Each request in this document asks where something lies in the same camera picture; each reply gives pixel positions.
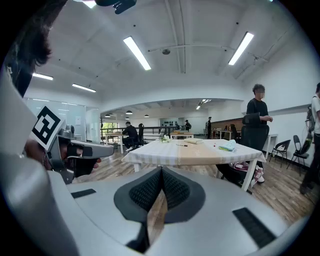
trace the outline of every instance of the striped tablecloth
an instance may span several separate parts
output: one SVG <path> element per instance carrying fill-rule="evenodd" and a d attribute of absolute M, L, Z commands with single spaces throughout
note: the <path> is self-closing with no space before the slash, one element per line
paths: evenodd
<path fill-rule="evenodd" d="M 219 149 L 220 145 L 227 142 L 225 139 L 204 139 L 201 144 L 191 144 L 181 139 L 173 139 L 169 143 L 155 140 L 129 152 L 122 159 L 122 162 L 163 166 L 205 166 L 250 161 L 253 159 L 261 162 L 266 161 L 261 151 L 240 144 L 236 144 L 235 151 L 233 152 Z"/>

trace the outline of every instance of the chair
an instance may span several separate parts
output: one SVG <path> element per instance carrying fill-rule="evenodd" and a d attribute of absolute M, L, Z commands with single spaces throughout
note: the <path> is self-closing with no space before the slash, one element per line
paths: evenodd
<path fill-rule="evenodd" d="M 288 164 L 287 169 L 289 168 L 290 164 L 292 163 L 292 160 L 294 162 L 296 161 L 296 159 L 298 158 L 298 163 L 299 163 L 299 175 L 301 176 L 301 169 L 300 169 L 300 161 L 299 158 L 303 159 L 303 166 L 305 166 L 305 159 L 307 159 L 309 157 L 308 153 L 301 153 L 301 143 L 300 143 L 300 139 L 298 137 L 298 135 L 294 135 L 293 136 L 293 142 L 294 142 L 294 146 L 295 146 L 295 152 L 293 153 L 293 156 L 291 158 L 291 162 Z"/>
<path fill-rule="evenodd" d="M 276 152 L 277 156 L 278 156 L 278 153 L 280 153 L 282 155 L 280 168 L 282 167 L 282 160 L 284 159 L 284 154 L 285 154 L 285 158 L 287 159 L 287 150 L 288 150 L 290 141 L 291 141 L 291 139 L 288 139 L 286 141 L 280 142 L 277 145 L 275 145 L 275 147 L 272 149 L 271 156 L 272 156 L 274 151 Z"/>
<path fill-rule="evenodd" d="M 262 151 L 269 134 L 269 126 L 260 124 L 259 113 L 247 114 L 243 117 L 244 126 L 241 129 L 240 144 Z M 217 164 L 216 167 L 223 174 L 222 179 L 226 178 L 229 182 L 241 187 L 247 172 L 234 169 L 229 164 Z"/>

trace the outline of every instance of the backpack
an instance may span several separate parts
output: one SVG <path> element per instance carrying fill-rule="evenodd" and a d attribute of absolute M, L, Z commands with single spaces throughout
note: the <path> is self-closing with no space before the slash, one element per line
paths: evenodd
<path fill-rule="evenodd" d="M 305 120 L 305 123 L 309 123 L 309 125 L 307 124 L 307 127 L 308 127 L 308 132 L 311 133 L 315 130 L 315 124 L 316 124 L 316 121 L 314 119 L 314 116 L 312 115 L 312 104 L 310 104 L 308 107 L 308 110 L 306 112 L 306 120 Z"/>

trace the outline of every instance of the fluorescent light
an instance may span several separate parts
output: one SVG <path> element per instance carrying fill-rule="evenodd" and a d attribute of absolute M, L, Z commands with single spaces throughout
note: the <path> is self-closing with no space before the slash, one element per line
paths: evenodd
<path fill-rule="evenodd" d="M 48 75 L 44 75 L 44 74 L 37 74 L 37 73 L 33 73 L 32 76 L 36 77 L 36 78 L 43 78 L 43 79 L 48 79 L 48 80 L 54 79 L 52 76 L 48 76 Z"/>
<path fill-rule="evenodd" d="M 62 104 L 68 104 L 68 105 L 73 105 L 73 106 L 78 106 L 77 104 L 72 104 L 72 103 L 65 103 L 65 102 L 61 102 Z"/>
<path fill-rule="evenodd" d="M 80 88 L 80 89 L 83 89 L 83 90 L 86 90 L 86 91 L 89 91 L 89 92 L 92 92 L 92 93 L 95 93 L 95 92 L 96 92 L 96 90 L 92 90 L 92 89 L 89 89 L 89 88 L 87 88 L 87 87 L 84 87 L 84 86 L 75 84 L 75 83 L 74 83 L 72 86 L 73 86 L 73 87 Z"/>
<path fill-rule="evenodd" d="M 37 98 L 33 98 L 34 101 L 41 101 L 41 102 L 48 102 L 49 100 L 46 99 L 37 99 Z"/>
<path fill-rule="evenodd" d="M 138 59 L 138 61 L 140 62 L 140 64 L 142 65 L 142 67 L 145 70 L 150 70 L 151 67 L 149 66 L 146 58 L 144 57 L 144 55 L 141 53 L 141 51 L 139 50 L 138 46 L 136 45 L 135 41 L 132 39 L 131 36 L 127 37 L 126 39 L 123 40 L 124 43 L 126 44 L 126 46 L 129 47 L 129 49 L 131 50 L 131 52 L 134 54 L 134 56 Z"/>
<path fill-rule="evenodd" d="M 234 55 L 232 56 L 231 60 L 228 62 L 229 65 L 234 65 L 236 63 L 236 61 L 239 59 L 241 54 L 245 51 L 245 49 L 247 48 L 248 44 L 250 43 L 250 41 L 252 40 L 253 37 L 254 37 L 254 35 L 249 33 L 249 32 L 246 32 L 244 34 L 244 37 L 243 37 L 240 45 L 236 49 L 236 51 L 235 51 Z"/>
<path fill-rule="evenodd" d="M 92 9 L 93 7 L 95 7 L 97 4 L 96 4 L 96 1 L 83 1 L 83 3 L 88 6 L 90 9 Z"/>

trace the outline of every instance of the white shirt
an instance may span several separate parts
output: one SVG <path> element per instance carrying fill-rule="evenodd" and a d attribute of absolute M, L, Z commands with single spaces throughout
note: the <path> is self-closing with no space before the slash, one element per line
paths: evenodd
<path fill-rule="evenodd" d="M 320 120 L 317 115 L 317 112 L 320 111 L 320 98 L 316 94 L 315 94 L 315 97 L 312 98 L 311 110 L 312 110 L 313 119 L 315 120 L 314 133 L 320 134 Z"/>

